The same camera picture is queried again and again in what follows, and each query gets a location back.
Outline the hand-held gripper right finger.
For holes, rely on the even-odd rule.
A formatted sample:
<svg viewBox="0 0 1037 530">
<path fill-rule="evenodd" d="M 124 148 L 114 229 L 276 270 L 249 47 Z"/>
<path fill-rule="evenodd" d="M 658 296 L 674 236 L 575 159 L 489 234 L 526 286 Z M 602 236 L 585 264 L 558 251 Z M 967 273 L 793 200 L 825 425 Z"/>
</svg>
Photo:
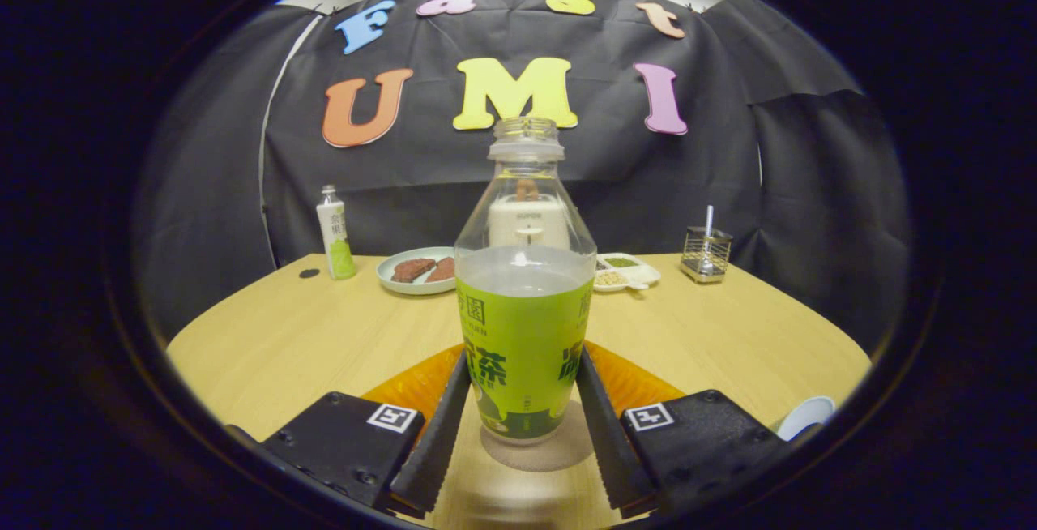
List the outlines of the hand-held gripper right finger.
<svg viewBox="0 0 1037 530">
<path fill-rule="evenodd" d="M 792 449 L 722 392 L 688 395 L 592 342 L 577 384 L 608 504 L 623 515 L 704 503 Z"/>
</svg>

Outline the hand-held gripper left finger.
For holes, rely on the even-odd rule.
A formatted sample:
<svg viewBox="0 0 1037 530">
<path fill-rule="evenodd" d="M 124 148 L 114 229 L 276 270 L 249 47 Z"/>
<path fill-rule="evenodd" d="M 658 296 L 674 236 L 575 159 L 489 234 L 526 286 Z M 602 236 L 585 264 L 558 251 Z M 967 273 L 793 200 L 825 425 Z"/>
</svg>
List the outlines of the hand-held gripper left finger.
<svg viewBox="0 0 1037 530">
<path fill-rule="evenodd" d="M 466 348 L 445 348 L 362 396 L 326 393 L 262 447 L 355 502 L 423 517 L 450 467 L 469 386 Z"/>
</svg>

